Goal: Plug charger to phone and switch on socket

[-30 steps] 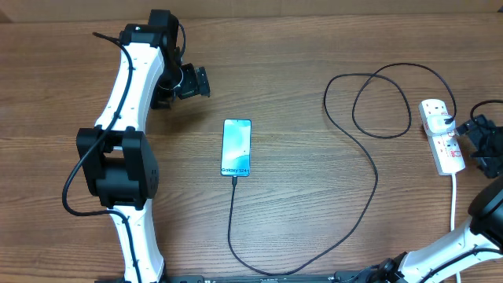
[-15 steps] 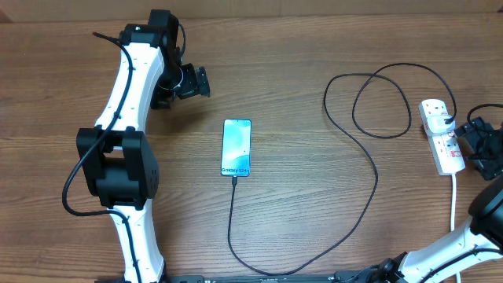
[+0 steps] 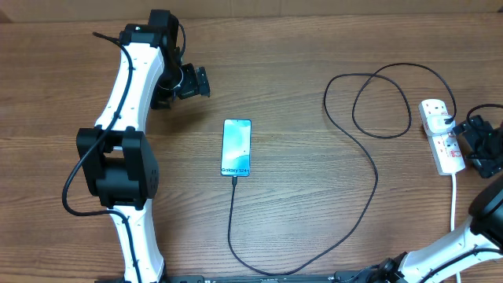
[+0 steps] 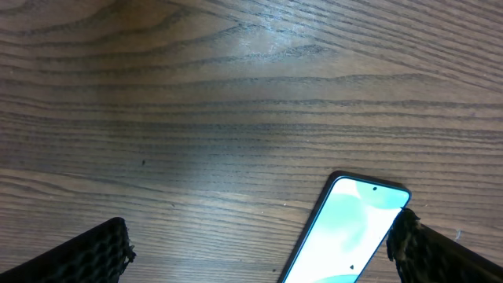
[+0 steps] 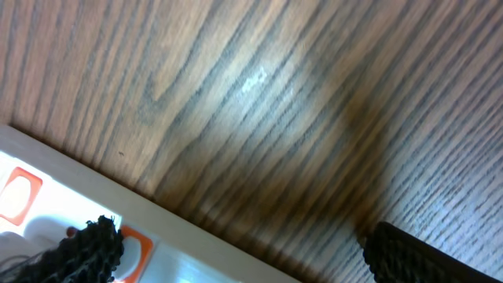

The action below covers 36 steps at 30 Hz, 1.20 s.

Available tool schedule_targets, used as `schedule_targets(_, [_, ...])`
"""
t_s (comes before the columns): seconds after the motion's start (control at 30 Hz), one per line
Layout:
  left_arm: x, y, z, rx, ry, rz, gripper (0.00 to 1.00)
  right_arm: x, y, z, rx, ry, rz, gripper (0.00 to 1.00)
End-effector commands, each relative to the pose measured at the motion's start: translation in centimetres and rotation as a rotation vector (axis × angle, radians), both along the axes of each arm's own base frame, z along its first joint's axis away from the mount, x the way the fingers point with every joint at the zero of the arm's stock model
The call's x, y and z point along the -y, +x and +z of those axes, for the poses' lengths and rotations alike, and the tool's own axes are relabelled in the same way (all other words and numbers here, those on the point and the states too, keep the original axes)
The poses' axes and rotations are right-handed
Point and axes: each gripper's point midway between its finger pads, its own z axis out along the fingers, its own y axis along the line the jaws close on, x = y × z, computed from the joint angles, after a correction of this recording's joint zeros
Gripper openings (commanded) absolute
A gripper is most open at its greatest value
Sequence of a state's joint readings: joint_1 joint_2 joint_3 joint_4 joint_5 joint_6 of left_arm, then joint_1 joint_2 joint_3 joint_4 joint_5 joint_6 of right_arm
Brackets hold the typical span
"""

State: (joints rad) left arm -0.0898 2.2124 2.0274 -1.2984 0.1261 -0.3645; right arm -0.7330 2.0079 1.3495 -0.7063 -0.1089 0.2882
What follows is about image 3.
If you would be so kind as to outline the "Samsung Galaxy smartphone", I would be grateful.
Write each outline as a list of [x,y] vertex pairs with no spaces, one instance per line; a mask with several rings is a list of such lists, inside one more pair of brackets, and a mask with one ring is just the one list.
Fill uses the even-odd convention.
[[222,176],[248,177],[250,175],[251,137],[251,120],[224,120],[220,171]]

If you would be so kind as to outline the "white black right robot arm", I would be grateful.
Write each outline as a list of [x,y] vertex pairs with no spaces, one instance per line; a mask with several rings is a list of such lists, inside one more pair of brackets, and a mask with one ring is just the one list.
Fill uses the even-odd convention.
[[433,244],[395,259],[386,259],[368,277],[369,282],[440,282],[478,263],[500,259],[502,241],[495,232],[502,227],[498,213],[502,192],[490,187],[474,200],[471,215],[455,226],[456,173],[465,169],[461,151],[453,135],[453,123],[442,125],[441,116],[422,116],[432,155],[440,175],[452,178],[451,232]]

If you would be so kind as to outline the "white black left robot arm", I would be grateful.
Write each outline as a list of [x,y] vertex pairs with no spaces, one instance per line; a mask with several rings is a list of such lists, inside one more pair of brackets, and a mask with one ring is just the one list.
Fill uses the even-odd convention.
[[160,169],[145,136],[151,109],[175,99],[211,94],[204,68],[184,64],[185,30],[170,11],[154,9],[147,24],[128,24],[109,42],[121,61],[108,103],[91,128],[76,136],[79,162],[90,194],[110,215],[125,262],[121,282],[166,282],[166,264],[156,241],[152,200]]

